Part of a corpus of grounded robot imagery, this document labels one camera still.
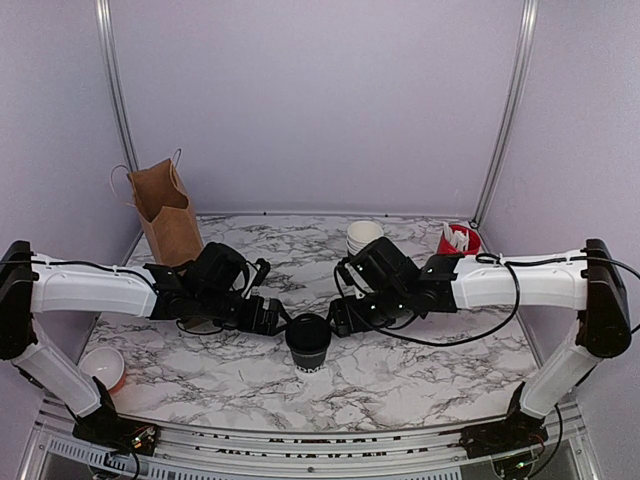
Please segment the black plastic cup lid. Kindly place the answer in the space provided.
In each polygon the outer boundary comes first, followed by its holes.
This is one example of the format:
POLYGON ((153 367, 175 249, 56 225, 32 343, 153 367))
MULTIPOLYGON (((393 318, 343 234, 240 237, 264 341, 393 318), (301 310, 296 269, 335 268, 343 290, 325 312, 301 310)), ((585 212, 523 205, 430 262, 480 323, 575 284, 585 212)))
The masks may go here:
POLYGON ((304 355, 326 351, 331 338, 329 322, 312 313, 295 317, 285 331, 285 341, 290 350, 304 355))

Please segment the single black paper cup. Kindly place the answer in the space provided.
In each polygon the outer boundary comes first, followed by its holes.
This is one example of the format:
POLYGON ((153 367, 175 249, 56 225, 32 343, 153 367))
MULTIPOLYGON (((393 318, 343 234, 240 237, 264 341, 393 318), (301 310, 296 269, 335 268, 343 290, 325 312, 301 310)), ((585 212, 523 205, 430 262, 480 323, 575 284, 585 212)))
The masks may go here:
POLYGON ((297 370, 303 373, 315 373, 325 364, 327 351, 322 350, 317 353, 303 353, 291 351, 291 356, 297 370))

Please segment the brown paper bag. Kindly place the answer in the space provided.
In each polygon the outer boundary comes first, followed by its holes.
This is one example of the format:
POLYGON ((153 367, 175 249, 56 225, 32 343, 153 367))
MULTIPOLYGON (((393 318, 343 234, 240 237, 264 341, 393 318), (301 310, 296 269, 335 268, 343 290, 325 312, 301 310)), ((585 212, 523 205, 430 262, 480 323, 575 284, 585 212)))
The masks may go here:
POLYGON ((158 289, 154 320, 172 319, 187 327, 202 322, 196 315, 193 295, 184 285, 183 275, 204 248, 197 226, 195 208, 178 173, 181 151, 147 169, 130 171, 123 164, 109 174, 111 191, 116 193, 116 171, 126 173, 131 198, 116 198, 136 209, 141 228, 156 265, 151 268, 158 289))

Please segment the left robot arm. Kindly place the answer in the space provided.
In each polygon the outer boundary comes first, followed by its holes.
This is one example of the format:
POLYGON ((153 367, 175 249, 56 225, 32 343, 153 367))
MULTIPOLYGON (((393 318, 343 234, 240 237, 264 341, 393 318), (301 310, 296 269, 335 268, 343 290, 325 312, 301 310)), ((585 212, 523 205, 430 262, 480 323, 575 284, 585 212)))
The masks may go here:
POLYGON ((141 452, 152 448, 157 426, 120 416, 105 381, 82 372, 42 320, 95 322, 112 313, 272 337, 291 318, 280 301, 254 292, 269 271, 266 260, 250 262, 220 243, 177 267, 122 267, 55 259, 17 240, 1 257, 1 357, 64 403, 75 437, 141 452))

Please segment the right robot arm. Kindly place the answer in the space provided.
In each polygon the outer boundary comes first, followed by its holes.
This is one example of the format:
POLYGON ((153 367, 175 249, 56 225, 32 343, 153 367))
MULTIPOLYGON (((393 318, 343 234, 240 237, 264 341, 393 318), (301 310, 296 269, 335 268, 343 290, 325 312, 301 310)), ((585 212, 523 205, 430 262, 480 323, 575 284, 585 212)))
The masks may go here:
POLYGON ((373 240, 334 268, 338 287, 364 281, 361 298, 333 302, 340 335, 358 328, 385 336, 397 318, 424 318, 509 306, 539 355, 535 374, 519 385, 505 417, 462 429, 469 458, 517 450, 547 436, 546 417, 605 359, 631 345, 627 289, 606 243, 591 238, 574 250, 540 256, 434 254, 417 266, 389 238, 373 240))

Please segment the stack of paper cups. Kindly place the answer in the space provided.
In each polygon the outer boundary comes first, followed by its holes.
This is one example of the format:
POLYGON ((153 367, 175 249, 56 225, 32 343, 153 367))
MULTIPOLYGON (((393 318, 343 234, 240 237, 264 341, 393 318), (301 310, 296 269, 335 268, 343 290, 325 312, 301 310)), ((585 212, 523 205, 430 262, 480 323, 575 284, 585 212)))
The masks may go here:
POLYGON ((358 220, 352 222, 347 228, 347 253, 355 256, 369 243, 383 236, 382 226, 374 221, 358 220))

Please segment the red cylindrical container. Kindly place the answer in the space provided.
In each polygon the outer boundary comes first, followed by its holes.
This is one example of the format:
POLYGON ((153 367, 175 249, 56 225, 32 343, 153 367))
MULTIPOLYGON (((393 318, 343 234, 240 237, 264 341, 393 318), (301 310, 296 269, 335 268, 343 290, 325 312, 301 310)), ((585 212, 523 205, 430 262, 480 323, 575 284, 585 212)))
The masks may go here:
POLYGON ((481 246, 480 236, 471 228, 444 223, 436 253, 476 255, 481 246))

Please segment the white packets in container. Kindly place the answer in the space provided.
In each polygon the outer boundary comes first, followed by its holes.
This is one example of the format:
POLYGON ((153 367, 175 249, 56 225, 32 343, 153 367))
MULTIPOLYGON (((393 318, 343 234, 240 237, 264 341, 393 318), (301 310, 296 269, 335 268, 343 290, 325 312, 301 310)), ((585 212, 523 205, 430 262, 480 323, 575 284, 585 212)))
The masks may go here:
POLYGON ((467 227, 444 223, 443 238, 456 251, 464 252, 469 249, 471 238, 467 227))

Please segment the orange white bowl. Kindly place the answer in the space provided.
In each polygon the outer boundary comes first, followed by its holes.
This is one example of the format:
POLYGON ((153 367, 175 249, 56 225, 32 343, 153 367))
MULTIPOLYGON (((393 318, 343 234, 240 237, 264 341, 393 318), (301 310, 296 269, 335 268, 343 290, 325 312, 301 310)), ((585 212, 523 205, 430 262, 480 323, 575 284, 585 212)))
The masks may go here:
POLYGON ((80 370, 96 377, 110 393, 120 390, 126 380, 125 361, 115 348, 104 346, 87 353, 79 363, 80 370))

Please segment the front aluminium rail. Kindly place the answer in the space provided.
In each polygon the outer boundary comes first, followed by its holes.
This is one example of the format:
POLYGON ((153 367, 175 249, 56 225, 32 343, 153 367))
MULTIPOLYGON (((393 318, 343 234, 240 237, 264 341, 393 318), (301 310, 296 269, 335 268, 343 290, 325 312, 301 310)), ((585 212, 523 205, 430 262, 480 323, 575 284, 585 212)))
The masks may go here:
POLYGON ((547 435, 522 448, 470 457, 473 423, 371 432, 287 433, 159 422, 155 450, 131 457, 73 436, 47 398, 31 431, 21 479, 599 479, 581 416, 566 403, 547 435))

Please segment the right aluminium frame post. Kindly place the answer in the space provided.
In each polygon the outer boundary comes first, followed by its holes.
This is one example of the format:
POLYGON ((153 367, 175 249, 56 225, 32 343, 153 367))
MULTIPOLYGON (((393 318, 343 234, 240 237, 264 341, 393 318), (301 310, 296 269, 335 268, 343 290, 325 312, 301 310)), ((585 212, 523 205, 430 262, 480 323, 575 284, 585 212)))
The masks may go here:
POLYGON ((471 222, 476 228, 479 228, 488 216, 491 202, 498 186, 499 177, 507 157, 513 125, 523 97, 528 75, 539 4, 540 2, 537 0, 525 0, 522 3, 520 27, 505 105, 489 167, 474 210, 474 215, 471 219, 471 222))

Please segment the aluminium frame post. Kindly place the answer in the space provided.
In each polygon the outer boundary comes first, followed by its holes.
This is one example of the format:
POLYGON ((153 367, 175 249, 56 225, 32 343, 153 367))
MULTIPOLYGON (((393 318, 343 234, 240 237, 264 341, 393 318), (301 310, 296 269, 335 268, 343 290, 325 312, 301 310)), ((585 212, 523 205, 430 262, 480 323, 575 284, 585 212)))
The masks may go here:
POLYGON ((139 161, 134 146, 132 130, 126 109, 124 90, 121 82, 115 34, 111 16, 111 3, 108 0, 96 0, 95 12, 107 86, 115 117, 116 129, 124 156, 124 163, 116 165, 112 169, 109 176, 109 184, 113 195, 120 203, 127 207, 136 208, 134 199, 127 201, 118 196, 113 177, 115 171, 119 168, 124 168, 128 173, 138 171, 139 161))
POLYGON ((488 216, 491 202, 498 186, 499 177, 507 157, 513 125, 523 97, 528 75, 539 4, 540 2, 537 0, 525 0, 522 3, 520 27, 505 105, 489 167, 474 210, 474 215, 471 219, 471 222, 476 228, 479 228, 488 216))

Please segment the left aluminium frame post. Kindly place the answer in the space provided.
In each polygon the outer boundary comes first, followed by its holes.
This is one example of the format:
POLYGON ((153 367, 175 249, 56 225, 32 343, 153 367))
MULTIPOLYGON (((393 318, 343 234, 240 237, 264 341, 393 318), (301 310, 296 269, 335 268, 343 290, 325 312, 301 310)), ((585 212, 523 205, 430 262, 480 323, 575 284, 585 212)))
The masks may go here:
POLYGON ((120 203, 127 207, 136 208, 134 199, 127 201, 118 196, 113 177, 115 171, 119 168, 124 168, 128 173, 138 171, 139 161, 134 146, 132 130, 126 109, 124 90, 121 82, 115 34, 111 16, 111 3, 108 0, 96 0, 95 12, 107 86, 115 117, 116 129, 124 156, 124 163, 116 165, 112 169, 109 176, 109 184, 113 195, 120 203))

